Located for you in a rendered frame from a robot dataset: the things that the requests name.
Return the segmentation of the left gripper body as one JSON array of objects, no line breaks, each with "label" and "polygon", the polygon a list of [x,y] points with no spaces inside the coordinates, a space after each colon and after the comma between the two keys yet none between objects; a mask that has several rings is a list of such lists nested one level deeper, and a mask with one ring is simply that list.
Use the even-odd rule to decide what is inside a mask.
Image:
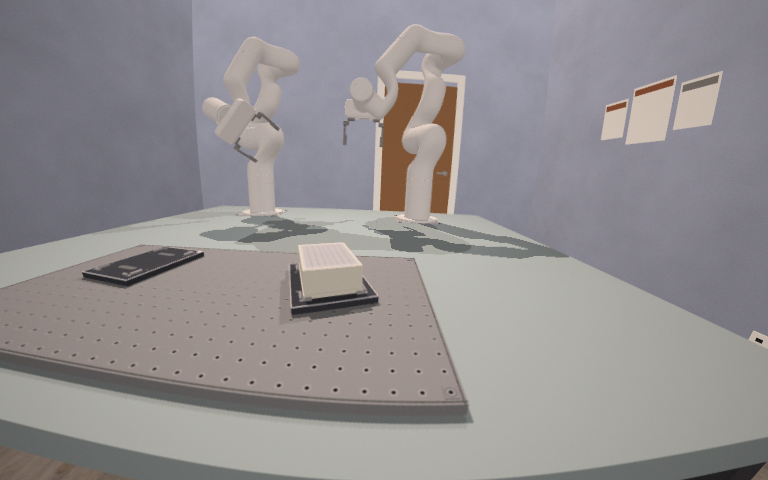
[{"label": "left gripper body", "polygon": [[348,99],[345,102],[345,115],[347,118],[355,118],[361,120],[373,120],[374,118],[369,113],[361,113],[355,107],[352,99]]}]

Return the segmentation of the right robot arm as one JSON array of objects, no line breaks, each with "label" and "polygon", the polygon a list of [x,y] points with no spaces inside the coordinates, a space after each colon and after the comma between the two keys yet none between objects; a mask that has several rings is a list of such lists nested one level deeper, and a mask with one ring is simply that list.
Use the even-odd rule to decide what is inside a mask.
[{"label": "right robot arm", "polygon": [[[258,65],[258,63],[260,64]],[[271,119],[278,109],[282,95],[281,88],[276,81],[282,77],[295,75],[300,69],[300,61],[295,54],[287,49],[270,45],[257,37],[247,38],[239,48],[223,78],[223,83],[234,102],[241,98],[250,104],[246,85],[257,65],[261,89],[254,106],[255,114],[261,112]],[[231,107],[231,105],[211,97],[203,102],[202,109],[207,117],[219,125],[218,113],[226,106]],[[243,148],[258,150],[253,157],[258,162],[255,163],[250,160],[247,165],[251,213],[244,213],[249,211],[245,210],[243,215],[266,216],[282,213],[283,210],[281,209],[275,210],[273,171],[274,161],[284,143],[281,128],[277,131],[265,118],[262,117],[259,120],[256,117],[254,121],[249,122],[240,138],[239,144]]]}]

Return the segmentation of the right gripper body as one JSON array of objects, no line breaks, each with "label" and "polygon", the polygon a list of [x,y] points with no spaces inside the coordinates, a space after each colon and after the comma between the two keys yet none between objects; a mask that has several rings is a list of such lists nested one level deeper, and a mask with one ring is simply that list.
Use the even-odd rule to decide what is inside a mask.
[{"label": "right gripper body", "polygon": [[219,111],[220,123],[215,134],[230,145],[235,144],[255,113],[256,110],[247,101],[237,99],[231,107],[226,106]]}]

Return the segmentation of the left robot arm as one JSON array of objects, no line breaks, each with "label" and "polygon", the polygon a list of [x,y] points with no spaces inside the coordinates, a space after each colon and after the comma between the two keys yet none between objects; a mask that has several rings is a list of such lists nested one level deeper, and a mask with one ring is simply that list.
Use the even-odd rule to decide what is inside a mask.
[{"label": "left robot arm", "polygon": [[352,82],[350,94],[359,112],[368,112],[377,119],[384,118],[397,100],[396,74],[415,52],[427,53],[421,66],[424,88],[420,103],[404,131],[402,145],[407,152],[417,155],[407,169],[405,212],[404,215],[398,215],[397,219],[412,223],[434,223],[437,219],[430,216],[433,171],[445,149],[446,133],[440,125],[432,122],[441,109],[446,92],[446,83],[441,74],[462,60],[465,55],[464,42],[453,34],[434,32],[413,24],[403,31],[375,64],[375,71],[386,86],[387,95],[381,97],[373,92],[371,82],[365,78]]}]

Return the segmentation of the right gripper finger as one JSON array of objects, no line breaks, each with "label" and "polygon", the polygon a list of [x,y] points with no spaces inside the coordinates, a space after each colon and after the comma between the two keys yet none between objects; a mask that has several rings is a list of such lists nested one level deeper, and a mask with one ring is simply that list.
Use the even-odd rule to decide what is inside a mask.
[{"label": "right gripper finger", "polygon": [[252,156],[250,156],[249,154],[248,154],[248,155],[249,155],[249,156],[248,156],[247,154],[245,154],[244,152],[242,152],[241,150],[239,150],[241,146],[240,146],[240,145],[238,145],[237,143],[240,141],[240,139],[241,139],[241,138],[239,137],[239,138],[238,138],[238,140],[236,141],[236,143],[235,143],[236,145],[234,146],[234,149],[235,149],[236,151],[240,152],[241,154],[243,154],[244,156],[246,156],[247,158],[249,158],[250,160],[252,160],[253,162],[255,162],[255,163],[256,163],[256,162],[258,162],[258,160],[256,160],[255,158],[253,158],[253,157],[252,157]]},{"label": "right gripper finger", "polygon": [[277,131],[279,131],[279,129],[280,129],[280,128],[279,128],[279,127],[278,127],[278,126],[277,126],[275,123],[273,123],[273,122],[272,122],[272,121],[271,121],[269,118],[267,118],[267,117],[266,117],[266,116],[265,116],[263,113],[261,113],[261,112],[258,112],[258,113],[257,113],[257,115],[256,115],[256,114],[254,115],[254,117],[252,118],[252,120],[251,120],[251,121],[253,121],[253,120],[254,120],[256,117],[257,117],[258,119],[261,119],[261,117],[264,117],[264,118],[265,118],[265,119],[266,119],[266,120],[267,120],[267,121],[270,123],[270,125],[271,125],[273,128],[275,128]]}]

